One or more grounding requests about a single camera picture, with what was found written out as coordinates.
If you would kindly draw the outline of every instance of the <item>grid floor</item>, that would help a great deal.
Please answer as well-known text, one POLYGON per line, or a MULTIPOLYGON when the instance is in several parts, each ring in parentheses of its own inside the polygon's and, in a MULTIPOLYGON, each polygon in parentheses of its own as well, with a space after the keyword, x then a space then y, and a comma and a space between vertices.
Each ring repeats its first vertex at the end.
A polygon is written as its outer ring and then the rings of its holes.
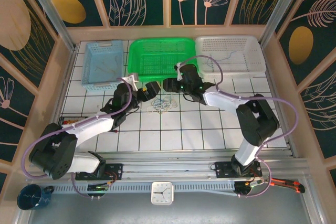
MULTIPOLYGON (((111 91, 88 92, 81 86, 84 51, 88 42, 91 41, 80 43, 61 116, 92 116, 113 97, 111 91)), ((128 74, 128 52, 132 42, 123 41, 125 76, 128 74)), ((220 87, 243 96, 255 93, 271 96, 264 74, 251 79, 225 79, 220 87)), ((161 90, 159 96, 163 98, 165 95, 167 93, 161 90)), ((156 112, 148 113, 151 101, 141 103, 138 112, 130 114, 117 129, 117 133, 102 133, 79 145, 77 150, 122 152, 239 148, 243 135, 236 115, 215 107, 188 102, 180 94, 174 94, 174 99, 177 108, 161 115, 156 112)), ((274 103, 270 102, 270 105, 277 115, 274 103)), ((285 139, 280 138, 268 147, 288 146, 285 139)))

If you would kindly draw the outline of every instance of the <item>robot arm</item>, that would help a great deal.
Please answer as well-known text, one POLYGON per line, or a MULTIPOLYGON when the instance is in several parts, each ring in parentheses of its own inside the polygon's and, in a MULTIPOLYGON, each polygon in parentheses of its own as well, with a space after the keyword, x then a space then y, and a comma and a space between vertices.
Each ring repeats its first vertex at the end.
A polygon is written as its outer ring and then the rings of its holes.
MULTIPOLYGON (((101 177, 105 169, 105 160, 94 152, 76 152, 76 147, 93 136, 117 128, 125 121, 129 111, 138 108, 140 102, 153 99, 160 91, 157 82, 149 82, 146 84, 146 89, 138 90, 134 84, 135 75, 126 77, 125 80, 132 84, 131 94, 125 83, 119 84, 113 99, 110 99, 96 115, 77 122, 73 124, 72 128, 36 144, 29 155, 29 161, 52 179, 59 179, 65 173, 72 172, 86 172, 97 178, 101 177), (132 95, 131 103, 125 110, 113 116, 101 117, 123 108, 129 100, 129 95, 132 95), (83 121, 87 121, 87 123, 76 126, 83 121)), ((52 123, 45 128, 42 136, 64 127, 69 127, 69 125, 59 126, 52 123)))
POLYGON ((163 81, 168 92, 189 95, 194 102, 215 106, 238 116, 244 136, 243 142, 232 157, 232 168, 237 176, 249 171, 262 143, 279 128, 279 121, 266 100, 241 100, 220 93, 213 83, 202 82, 194 65, 176 65, 177 78, 163 81))

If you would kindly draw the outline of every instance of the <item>black grid line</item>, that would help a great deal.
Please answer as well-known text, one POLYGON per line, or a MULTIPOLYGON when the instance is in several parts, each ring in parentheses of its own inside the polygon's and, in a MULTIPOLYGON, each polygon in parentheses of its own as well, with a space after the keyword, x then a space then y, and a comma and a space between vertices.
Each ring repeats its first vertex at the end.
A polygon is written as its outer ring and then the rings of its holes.
MULTIPOLYGON (((126 51, 124 51, 123 53, 125 53, 126 55, 123 55, 123 57, 125 57, 125 62, 124 62, 124 64, 123 64, 123 66, 125 67, 125 69, 124 69, 124 75, 126 76, 126 73, 127 73, 127 68, 128 68, 128 61, 129 61, 129 46, 130 46, 130 41, 128 40, 127 41, 127 43, 125 43, 125 44, 127 44, 127 46, 125 47, 125 50, 126 51)), ((79 68, 79 67, 82 67, 82 66, 76 66, 76 62, 77 62, 77 60, 78 60, 78 57, 79 57, 79 54, 82 54, 83 55, 83 53, 81 52, 81 53, 77 53, 77 55, 76 55, 76 61, 75 61, 75 65, 74 65, 74 67, 73 67, 73 69, 72 69, 72 73, 71 73, 71 78, 70 78, 70 82, 69 82, 69 85, 68 85, 68 90, 67 90, 67 95, 66 95, 66 97, 65 97, 65 100, 64 100, 64 106, 63 106, 63 108, 62 108, 62 116, 67 116, 67 114, 78 114, 78 115, 80 115, 80 116, 83 116, 83 114, 92 114, 92 115, 94 115, 95 113, 84 113, 83 111, 84 111, 84 106, 85 106, 85 102, 86 102, 86 97, 102 97, 102 106, 104 106, 104 101, 106 100, 106 97, 107 96, 109 96, 109 97, 113 97, 113 94, 110 94, 110 95, 107 95, 106 94, 106 92, 104 92, 102 95, 95 95, 95 94, 93 94, 93 95, 88 95, 88 92, 86 91, 85 92, 85 94, 84 95, 80 95, 80 96, 76 96, 76 95, 68 95, 68 93, 69 93, 69 90, 70 90, 70 84, 71 84, 71 82, 72 81, 80 81, 80 80, 75 80, 75 79, 73 79, 74 78, 74 73, 75 73, 75 68, 79 68), (79 112, 79 113, 70 113, 70 112, 68 112, 68 113, 64 113, 64 111, 65 111, 65 105, 67 104, 67 101, 68 101, 68 97, 76 97, 76 98, 80 98, 80 97, 84 97, 84 99, 83 99, 83 105, 82 105, 82 110, 81 110, 81 112, 79 112)), ((254 78, 266 78, 266 80, 267 80, 267 77, 264 77, 264 76, 259 76, 259 77, 254 77, 254 78)), ((249 81, 250 81, 250 85, 251 85, 251 88, 252 88, 252 92, 251 91, 248 91, 248 92, 239 92, 239 94, 244 94, 244 93, 246 93, 246 94, 248 94, 248 93, 253 93, 253 94, 255 94, 255 88, 254 88, 254 86, 253 86, 253 82, 252 82, 252 79, 250 78, 249 79, 249 81)), ((232 84, 233 84, 233 89, 234 89, 234 92, 235 93, 237 93, 237 91, 236 91, 236 87, 235 87, 235 83, 234 83, 234 80, 232 79, 232 84)), ((162 98, 162 95, 166 95, 166 94, 164 94, 163 93, 163 90, 162 90, 162 82, 161 82, 161 91, 160 91, 160 93, 159 93, 159 97, 160 97, 160 99, 162 98)), ((200 104, 198 104, 198 108, 194 108, 194 110, 190 110, 190 109, 185 109, 185 108, 183 108, 183 106, 181 105, 181 94, 180 95, 178 95, 178 102, 179 102, 179 105, 178 105, 178 109, 179 110, 176 110, 176 111, 168 111, 168 113, 169 112, 179 112, 179 115, 180 115, 180 128, 179 129, 169 129, 169 130, 163 130, 162 129, 162 123, 163 123, 163 118, 162 118, 162 115, 160 114, 160 150, 162 150, 162 135, 163 135, 163 133, 164 132, 169 132, 169 131, 180 131, 180 134, 181 134, 181 147, 177 147, 176 149, 177 150, 183 150, 183 131, 186 131, 186 130, 188 130, 188 131, 195 131, 195 130, 201 130, 201 133, 202 133, 202 142, 203 142, 203 149, 205 149, 205 142, 204 142, 204 129, 203 129, 203 122, 202 122, 202 111, 204 111, 204 112, 206 112, 206 111, 215 111, 215 110, 207 110, 206 109, 206 107, 205 108, 202 108, 201 109, 201 106, 200 106, 200 104), (196 111, 198 111, 199 112, 199 114, 200 114, 200 123, 201 123, 201 127, 200 127, 200 129, 183 129, 182 128, 182 112, 196 112, 196 111)), ((225 136, 224 136, 224 130, 236 130, 236 129, 239 129, 239 127, 226 127, 226 126, 224 126, 223 125, 223 119, 222 119, 222 115, 221 115, 221 113, 220 113, 220 109, 218 109, 218 112, 219 112, 219 118, 220 118, 220 126, 221 127, 213 127, 213 128, 211 128, 211 129, 207 129, 207 130, 221 130, 222 131, 222 135, 223 135, 223 141, 224 141, 224 148, 225 149, 228 149, 227 148, 227 146, 226 146, 226 140, 225 140, 225 136)), ((140 138, 140 135, 141 135, 141 132, 143 131, 143 132, 154 132, 154 131, 158 131, 157 129, 155 129, 155 130, 142 130, 141 129, 141 123, 143 123, 143 122, 141 122, 141 119, 142 119, 142 114, 141 113, 145 113, 145 112, 143 112, 142 110, 140 110, 140 111, 137 111, 137 112, 135 112, 135 113, 140 113, 140 116, 139 116, 139 129, 138 130, 122 130, 122 131, 120 131, 120 127, 118 127, 118 141, 117 141, 117 151, 119 151, 119 140, 120 140, 120 132, 138 132, 139 133, 139 142, 138 142, 138 151, 140 150, 140 144, 141 144, 141 138, 140 138)), ((97 147, 98 147, 98 141, 99 141, 99 136, 97 137, 97 141, 96 141, 96 151, 97 151, 97 147)))
POLYGON ((162 126, 161 126, 161 123, 162 123, 162 118, 161 118, 162 114, 160 113, 160 150, 162 150, 162 137, 161 137, 161 132, 162 132, 162 126))
POLYGON ((201 106, 200 106, 200 103, 198 103, 198 108, 200 109, 199 120, 201 121, 201 134, 202 134, 202 143, 203 143, 203 149, 204 149, 204 137, 203 137, 203 126, 202 126, 202 115, 201 115, 201 106))
POLYGON ((183 150, 183 136, 182 136, 182 115, 181 115, 181 96, 178 96, 178 103, 180 106, 180 125, 181 125, 181 129, 180 129, 180 133, 181 133, 181 149, 183 150))
POLYGON ((234 91, 235 91, 235 93, 236 93, 235 82, 233 81, 233 79, 232 79, 232 84, 233 84, 233 89, 234 89, 234 91))
POLYGON ((253 88, 253 84, 252 84, 252 81, 250 79, 250 83, 251 83, 251 87, 252 87, 252 92, 253 92, 253 95, 256 95, 256 93, 254 92, 254 88, 253 88))

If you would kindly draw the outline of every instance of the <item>plastic basket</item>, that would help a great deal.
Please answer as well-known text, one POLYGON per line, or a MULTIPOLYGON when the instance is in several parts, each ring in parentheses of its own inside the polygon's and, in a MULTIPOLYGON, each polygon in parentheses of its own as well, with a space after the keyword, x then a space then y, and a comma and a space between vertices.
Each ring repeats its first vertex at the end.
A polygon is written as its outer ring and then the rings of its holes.
POLYGON ((195 42, 187 38, 140 39, 131 44, 128 72, 140 81, 162 81, 177 77, 174 66, 196 55, 195 42))
POLYGON ((84 55, 82 86, 88 91, 115 90, 122 77, 121 40, 87 43, 84 55))
MULTIPOLYGON (((198 37, 196 53, 214 58, 226 77, 251 78, 266 71, 263 53, 253 36, 198 37)), ((204 78, 220 79, 221 73, 211 60, 198 58, 197 62, 204 78)))

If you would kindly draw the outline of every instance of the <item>mug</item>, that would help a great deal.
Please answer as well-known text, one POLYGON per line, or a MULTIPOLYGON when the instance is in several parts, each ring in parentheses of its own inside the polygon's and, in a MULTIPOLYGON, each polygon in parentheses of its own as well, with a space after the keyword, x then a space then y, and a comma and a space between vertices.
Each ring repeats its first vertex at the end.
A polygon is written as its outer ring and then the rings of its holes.
POLYGON ((43 208, 49 204, 53 191, 53 186, 42 189, 35 184, 28 185, 17 196, 17 205, 22 210, 43 208))

